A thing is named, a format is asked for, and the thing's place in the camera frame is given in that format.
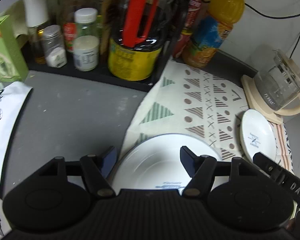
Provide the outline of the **white plate blue logo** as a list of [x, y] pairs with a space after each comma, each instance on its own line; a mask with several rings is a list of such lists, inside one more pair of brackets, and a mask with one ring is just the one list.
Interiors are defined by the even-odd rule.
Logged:
[[258, 111], [244, 112], [240, 126], [240, 141], [246, 158], [253, 162], [256, 153], [262, 153], [272, 161], [276, 157], [276, 142], [268, 120]]
[[119, 162], [112, 178], [115, 193], [121, 189], [172, 190], [182, 192], [191, 180], [180, 161], [181, 147], [197, 156], [221, 156], [207, 143], [185, 134], [163, 134], [134, 146]]

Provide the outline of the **patterned tasselled table cloth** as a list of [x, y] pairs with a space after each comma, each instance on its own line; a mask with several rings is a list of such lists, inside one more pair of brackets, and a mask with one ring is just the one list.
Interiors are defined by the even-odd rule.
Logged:
[[219, 74], [169, 61], [127, 128], [120, 155], [161, 134], [191, 135], [214, 148], [224, 161], [245, 157], [240, 142], [243, 89]]

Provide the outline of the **cream kettle base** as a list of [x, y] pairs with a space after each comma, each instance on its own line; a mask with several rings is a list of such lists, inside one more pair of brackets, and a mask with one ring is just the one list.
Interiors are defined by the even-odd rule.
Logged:
[[241, 83], [250, 109], [257, 110], [270, 122], [278, 125], [283, 123], [283, 117], [275, 114], [263, 100], [262, 96], [257, 90], [253, 78], [243, 75], [241, 77]]

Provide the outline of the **white snack pouch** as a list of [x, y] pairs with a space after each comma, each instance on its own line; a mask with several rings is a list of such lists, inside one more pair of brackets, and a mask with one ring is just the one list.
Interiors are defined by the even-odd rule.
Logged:
[[15, 81], [0, 90], [0, 181], [14, 124], [31, 89], [23, 82]]

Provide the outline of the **metal-lid spice shaker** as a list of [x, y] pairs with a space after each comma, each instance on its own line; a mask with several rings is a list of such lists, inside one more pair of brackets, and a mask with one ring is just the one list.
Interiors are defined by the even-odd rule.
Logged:
[[42, 45], [49, 67], [61, 68], [66, 65], [66, 50], [59, 25], [50, 25], [43, 30]]

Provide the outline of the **small white-lid jar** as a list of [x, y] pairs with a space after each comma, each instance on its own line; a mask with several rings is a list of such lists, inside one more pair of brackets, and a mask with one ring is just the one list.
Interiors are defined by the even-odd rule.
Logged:
[[88, 72], [98, 64], [100, 40], [97, 33], [97, 10], [82, 8], [75, 12], [76, 35], [73, 41], [75, 68]]

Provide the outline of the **lower red drink can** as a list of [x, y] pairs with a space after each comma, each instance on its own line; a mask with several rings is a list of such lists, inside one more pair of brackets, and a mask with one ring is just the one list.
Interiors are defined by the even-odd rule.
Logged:
[[183, 52], [184, 48], [186, 47], [190, 37], [192, 35], [191, 31], [185, 31], [183, 30], [180, 33], [179, 38], [177, 39], [177, 42], [175, 44], [172, 56], [173, 58], [177, 59]]

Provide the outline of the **red drink can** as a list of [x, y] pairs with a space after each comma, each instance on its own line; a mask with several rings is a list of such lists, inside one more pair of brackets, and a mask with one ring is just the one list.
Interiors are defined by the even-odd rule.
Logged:
[[192, 35], [191, 31], [185, 31], [183, 30], [180, 33], [179, 38], [177, 39], [177, 42], [175, 44], [172, 56], [173, 58], [177, 59], [183, 52], [184, 48], [186, 47], [190, 37]]
[[191, 33], [194, 27], [194, 23], [200, 13], [203, 2], [202, 0], [190, 0], [186, 15], [185, 24], [183, 27], [183, 31], [186, 33]]

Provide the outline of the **green carton box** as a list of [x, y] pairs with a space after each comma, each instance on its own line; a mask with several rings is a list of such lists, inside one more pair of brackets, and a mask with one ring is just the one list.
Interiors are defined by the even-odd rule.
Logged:
[[12, 20], [0, 17], [0, 82], [24, 81], [29, 69], [14, 36]]

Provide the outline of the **large soy sauce bottle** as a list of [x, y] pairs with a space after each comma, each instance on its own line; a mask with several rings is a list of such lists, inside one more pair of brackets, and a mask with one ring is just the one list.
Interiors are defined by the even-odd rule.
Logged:
[[153, 72], [166, 42], [173, 0], [120, 0], [120, 16], [109, 40], [108, 68], [126, 81], [141, 81]]

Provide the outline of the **upper red drink can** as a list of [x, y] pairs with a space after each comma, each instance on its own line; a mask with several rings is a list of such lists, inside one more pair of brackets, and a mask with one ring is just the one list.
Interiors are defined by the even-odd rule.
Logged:
[[190, 0], [186, 15], [185, 24], [183, 27], [183, 31], [186, 33], [191, 33], [194, 27], [194, 23], [200, 13], [203, 2], [202, 0]]

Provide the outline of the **orange juice bottle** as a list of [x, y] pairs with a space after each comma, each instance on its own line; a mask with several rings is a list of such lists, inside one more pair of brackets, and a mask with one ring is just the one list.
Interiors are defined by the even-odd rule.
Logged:
[[244, 7], [244, 0], [211, 0], [183, 49], [183, 61], [191, 67], [204, 68], [241, 19]]

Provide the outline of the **green label sauce bottle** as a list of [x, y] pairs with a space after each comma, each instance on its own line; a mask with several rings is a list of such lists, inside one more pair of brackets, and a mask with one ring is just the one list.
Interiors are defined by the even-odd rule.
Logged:
[[90, 0], [61, 0], [61, 28], [66, 50], [70, 53], [76, 36], [75, 12], [89, 7], [89, 3]]

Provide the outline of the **white cap oil sprayer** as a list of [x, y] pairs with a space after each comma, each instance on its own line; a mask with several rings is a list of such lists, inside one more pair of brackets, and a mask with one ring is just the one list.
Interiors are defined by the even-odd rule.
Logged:
[[37, 64], [46, 64], [42, 45], [43, 30], [50, 25], [46, 0], [23, 0], [28, 37]]

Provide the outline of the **black metal shelf rack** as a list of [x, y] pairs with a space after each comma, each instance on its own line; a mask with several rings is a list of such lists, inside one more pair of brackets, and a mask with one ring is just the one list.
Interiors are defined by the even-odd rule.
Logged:
[[172, 56], [172, 53], [175, 49], [175, 45], [177, 44], [177, 39], [179, 34], [181, 34], [181, 30], [183, 24], [186, 20], [187, 7], [190, 0], [177, 0], [178, 6], [173, 15], [173, 19], [169, 24], [174, 31], [173, 34], [168, 35], [167, 47], [161, 51], [157, 61], [154, 64], [154, 70], [151, 73], [150, 77], [141, 80], [141, 81], [126, 81], [115, 77], [111, 74], [108, 69], [108, 61], [101, 60], [99, 65], [90, 72], [81, 72], [74, 67], [73, 60], [68, 59], [68, 63], [66, 66], [62, 68], [52, 68], [45, 64], [37, 64], [33, 59], [27, 64], [29, 70], [35, 70], [38, 72], [50, 73], [50, 74], [59, 74], [64, 76], [76, 77], [85, 80], [97, 81], [102, 83], [108, 83], [111, 85], [131, 88], [140, 90], [143, 92], [148, 92], [150, 89], [159, 81], [166, 64]]

